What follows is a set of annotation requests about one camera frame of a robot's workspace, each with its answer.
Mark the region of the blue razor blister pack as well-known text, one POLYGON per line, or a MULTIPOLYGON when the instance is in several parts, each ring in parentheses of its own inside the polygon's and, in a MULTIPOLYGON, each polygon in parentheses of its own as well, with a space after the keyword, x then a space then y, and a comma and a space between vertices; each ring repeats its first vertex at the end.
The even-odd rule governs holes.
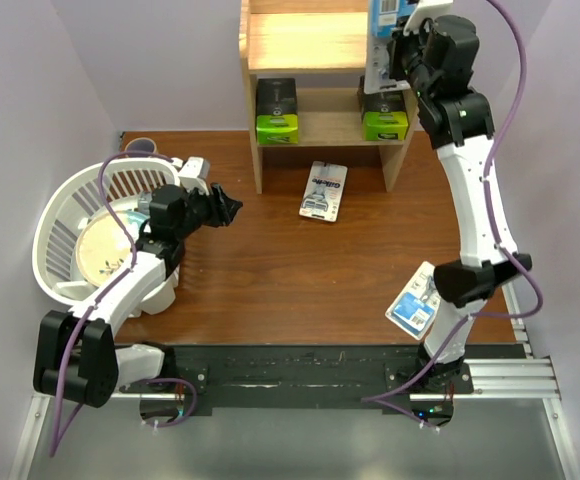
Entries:
POLYGON ((398 27, 414 12, 417 1, 369 0, 367 15, 366 63, 363 91, 366 95, 404 90, 406 80, 391 78, 389 43, 398 27))
POLYGON ((434 266, 424 261, 385 312, 385 317, 415 340, 427 333, 439 310, 434 266))

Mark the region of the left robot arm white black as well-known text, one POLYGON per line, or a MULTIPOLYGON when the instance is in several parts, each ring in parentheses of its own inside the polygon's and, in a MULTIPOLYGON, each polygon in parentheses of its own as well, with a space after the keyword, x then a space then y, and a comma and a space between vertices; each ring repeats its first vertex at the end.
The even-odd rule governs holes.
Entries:
POLYGON ((154 190, 129 259, 84 302, 66 312, 52 310, 41 320, 34 390, 96 408, 135 382, 155 392, 170 390, 177 380, 171 348, 118 347, 115 336, 141 301, 180 266, 186 239, 203 226, 229 226, 242 206, 218 183, 208 191, 173 184, 154 190))

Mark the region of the black green razor box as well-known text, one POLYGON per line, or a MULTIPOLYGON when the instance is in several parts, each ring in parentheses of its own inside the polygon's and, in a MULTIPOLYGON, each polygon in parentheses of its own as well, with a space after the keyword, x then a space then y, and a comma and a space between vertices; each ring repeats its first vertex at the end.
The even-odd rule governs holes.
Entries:
POLYGON ((296 81, 260 78, 256 88, 255 127, 259 145, 299 143, 296 81))
POLYGON ((365 141, 403 141, 409 119, 402 91, 364 92, 365 76, 359 80, 357 98, 361 112, 362 138, 365 141))

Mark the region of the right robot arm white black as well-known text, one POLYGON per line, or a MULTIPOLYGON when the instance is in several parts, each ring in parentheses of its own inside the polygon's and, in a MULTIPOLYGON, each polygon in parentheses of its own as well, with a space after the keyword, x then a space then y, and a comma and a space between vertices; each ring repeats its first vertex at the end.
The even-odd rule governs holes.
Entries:
POLYGON ((458 259, 435 266, 440 305, 406 386, 439 392, 464 359, 474 319, 496 290, 532 268, 507 221, 494 169, 488 99, 471 85, 480 41, 468 19, 418 6, 392 35, 391 76, 414 91, 421 126, 446 174, 460 234, 458 259))

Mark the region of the white Gillette razor blister pack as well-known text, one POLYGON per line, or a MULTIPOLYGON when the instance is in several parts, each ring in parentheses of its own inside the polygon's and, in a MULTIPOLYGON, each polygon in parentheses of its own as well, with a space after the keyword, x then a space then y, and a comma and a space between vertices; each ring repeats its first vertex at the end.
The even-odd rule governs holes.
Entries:
POLYGON ((315 161, 310 169, 299 215, 334 223, 339 215, 348 168, 315 161))

